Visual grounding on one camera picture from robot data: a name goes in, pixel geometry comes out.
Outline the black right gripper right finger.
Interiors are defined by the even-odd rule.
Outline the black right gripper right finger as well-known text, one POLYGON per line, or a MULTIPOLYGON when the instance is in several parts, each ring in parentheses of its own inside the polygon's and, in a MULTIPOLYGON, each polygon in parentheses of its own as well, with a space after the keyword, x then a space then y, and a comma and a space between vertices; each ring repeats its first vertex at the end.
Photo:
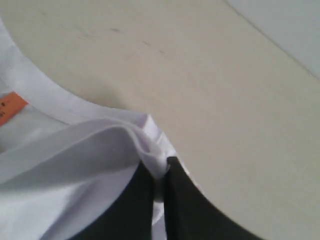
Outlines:
POLYGON ((164 221, 168 240, 259 240, 201 193, 177 157, 167 158, 164 221))

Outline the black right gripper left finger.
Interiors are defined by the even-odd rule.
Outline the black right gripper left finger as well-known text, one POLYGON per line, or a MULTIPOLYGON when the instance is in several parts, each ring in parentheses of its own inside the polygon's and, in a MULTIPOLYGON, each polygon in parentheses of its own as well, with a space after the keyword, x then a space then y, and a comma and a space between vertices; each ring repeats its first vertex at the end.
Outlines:
POLYGON ((140 163, 120 196, 73 240, 150 240, 154 180, 140 163))

